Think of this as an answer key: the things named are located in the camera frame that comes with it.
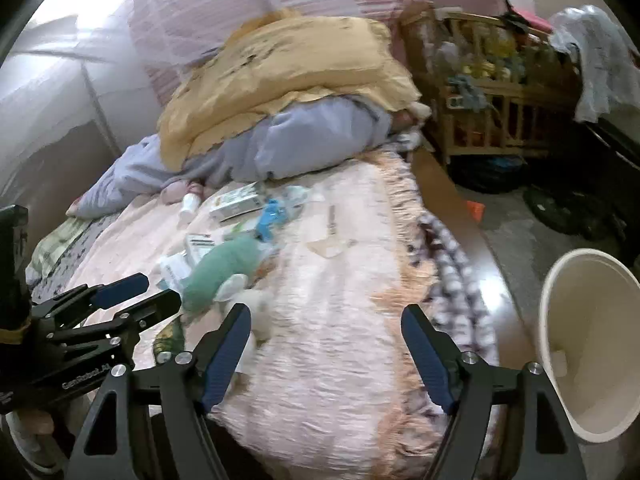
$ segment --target blue gripper pad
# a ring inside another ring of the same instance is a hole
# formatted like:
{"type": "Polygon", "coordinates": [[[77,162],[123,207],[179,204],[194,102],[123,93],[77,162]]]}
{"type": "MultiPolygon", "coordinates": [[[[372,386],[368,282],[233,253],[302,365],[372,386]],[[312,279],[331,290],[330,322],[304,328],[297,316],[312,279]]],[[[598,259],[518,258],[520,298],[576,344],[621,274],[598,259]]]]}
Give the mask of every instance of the blue gripper pad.
{"type": "Polygon", "coordinates": [[[249,339],[251,332],[251,311],[245,304],[236,304],[227,314],[225,321],[240,309],[236,322],[223,334],[223,340],[218,346],[216,353],[207,366],[205,373],[205,391],[202,396],[202,405],[206,412],[222,402],[226,389],[231,382],[231,377],[236,371],[238,361],[242,356],[242,351],[249,339]]]}
{"type": "Polygon", "coordinates": [[[93,295],[91,303],[98,308],[106,310],[143,294],[148,288],[149,280],[139,272],[103,286],[93,295]]]}
{"type": "Polygon", "coordinates": [[[415,367],[427,388],[430,399],[434,404],[442,407],[445,413],[451,413],[455,400],[449,389],[449,374],[416,316],[422,316],[426,320],[417,305],[404,308],[400,319],[402,337],[414,359],[415,367]]]}

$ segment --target orange object on floor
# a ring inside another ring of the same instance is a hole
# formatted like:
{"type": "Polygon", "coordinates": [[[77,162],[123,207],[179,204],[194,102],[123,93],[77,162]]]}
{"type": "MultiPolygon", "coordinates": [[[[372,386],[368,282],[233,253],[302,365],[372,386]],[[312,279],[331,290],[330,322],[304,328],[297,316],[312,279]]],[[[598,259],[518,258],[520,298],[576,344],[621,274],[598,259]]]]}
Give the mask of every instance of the orange object on floor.
{"type": "Polygon", "coordinates": [[[482,221],[482,215],[484,214],[485,205],[479,202],[466,201],[466,208],[469,209],[469,213],[472,218],[479,224],[482,221]]]}

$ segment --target trash can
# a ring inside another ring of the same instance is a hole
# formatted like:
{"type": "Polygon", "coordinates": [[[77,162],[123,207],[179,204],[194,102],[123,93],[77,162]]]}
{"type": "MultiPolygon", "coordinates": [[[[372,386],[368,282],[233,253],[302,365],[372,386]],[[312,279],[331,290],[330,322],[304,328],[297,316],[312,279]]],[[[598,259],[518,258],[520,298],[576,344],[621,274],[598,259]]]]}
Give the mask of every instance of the trash can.
{"type": "Polygon", "coordinates": [[[546,277],[538,352],[576,435],[607,442],[640,412],[640,285],[601,251],[565,254],[546,277]]]}

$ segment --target yellow pillow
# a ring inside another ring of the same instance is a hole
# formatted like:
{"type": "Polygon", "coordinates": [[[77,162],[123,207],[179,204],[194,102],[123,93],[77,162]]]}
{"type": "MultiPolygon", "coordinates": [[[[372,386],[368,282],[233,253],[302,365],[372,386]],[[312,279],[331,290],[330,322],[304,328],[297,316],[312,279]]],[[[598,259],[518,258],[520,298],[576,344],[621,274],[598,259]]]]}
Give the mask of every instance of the yellow pillow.
{"type": "Polygon", "coordinates": [[[218,56],[194,70],[162,113],[158,133],[169,169],[178,171],[187,156],[206,152],[293,101],[361,94],[395,111],[420,95],[391,57],[390,34],[380,22],[300,16],[240,30],[218,56]]]}

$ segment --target metal screw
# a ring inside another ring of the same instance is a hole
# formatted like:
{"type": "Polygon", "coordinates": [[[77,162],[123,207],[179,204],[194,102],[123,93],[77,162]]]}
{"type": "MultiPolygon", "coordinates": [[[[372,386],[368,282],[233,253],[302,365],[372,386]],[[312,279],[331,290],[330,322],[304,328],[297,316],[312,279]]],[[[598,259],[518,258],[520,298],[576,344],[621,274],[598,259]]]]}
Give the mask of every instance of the metal screw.
{"type": "Polygon", "coordinates": [[[474,365],[478,362],[479,357],[475,352],[463,352],[462,362],[468,365],[474,365]]]}
{"type": "Polygon", "coordinates": [[[527,370],[534,375],[542,375],[542,372],[545,371],[542,365],[533,362],[527,364],[527,370]]]}
{"type": "Polygon", "coordinates": [[[187,365],[191,362],[191,359],[193,359],[191,352],[180,352],[175,357],[175,362],[177,362],[179,365],[187,365]]]}
{"type": "Polygon", "coordinates": [[[111,375],[114,377],[120,377],[121,375],[124,375],[124,372],[126,371],[127,371],[127,367],[125,365],[115,365],[111,369],[111,375]]]}
{"type": "Polygon", "coordinates": [[[169,360],[171,360],[171,352],[160,352],[158,354],[158,357],[156,357],[156,361],[158,362],[159,365],[161,365],[162,363],[165,363],[169,360]]]}

